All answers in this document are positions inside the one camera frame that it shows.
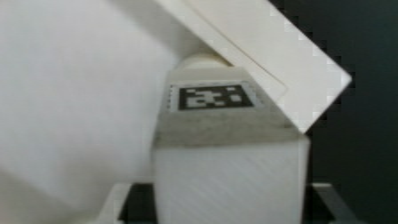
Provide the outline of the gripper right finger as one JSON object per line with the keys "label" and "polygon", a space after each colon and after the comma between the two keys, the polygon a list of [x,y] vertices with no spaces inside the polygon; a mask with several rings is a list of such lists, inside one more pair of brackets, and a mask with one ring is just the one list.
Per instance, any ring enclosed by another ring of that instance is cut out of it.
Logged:
{"label": "gripper right finger", "polygon": [[334,217],[334,220],[329,222],[329,224],[363,224],[363,221],[354,214],[332,184],[315,183],[313,188]]}

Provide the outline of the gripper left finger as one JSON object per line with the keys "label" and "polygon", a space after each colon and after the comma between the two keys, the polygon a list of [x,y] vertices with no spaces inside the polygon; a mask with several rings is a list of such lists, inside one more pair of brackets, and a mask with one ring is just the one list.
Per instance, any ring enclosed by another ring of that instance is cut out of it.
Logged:
{"label": "gripper left finger", "polygon": [[132,185],[117,183],[112,187],[94,224],[123,224],[119,220]]}

